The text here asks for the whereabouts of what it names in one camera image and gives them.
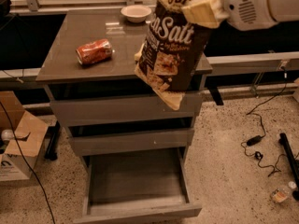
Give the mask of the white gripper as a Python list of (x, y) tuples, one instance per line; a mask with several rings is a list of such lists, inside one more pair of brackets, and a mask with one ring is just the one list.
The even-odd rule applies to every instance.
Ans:
[(268, 0), (192, 0), (182, 7), (185, 19), (216, 29), (225, 20), (239, 31), (271, 28), (278, 23), (272, 17)]

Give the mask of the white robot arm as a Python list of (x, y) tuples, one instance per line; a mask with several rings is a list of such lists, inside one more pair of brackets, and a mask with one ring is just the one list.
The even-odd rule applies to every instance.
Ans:
[(252, 31), (298, 21), (299, 0), (192, 0), (182, 11), (188, 22), (206, 28), (227, 21), (239, 31)]

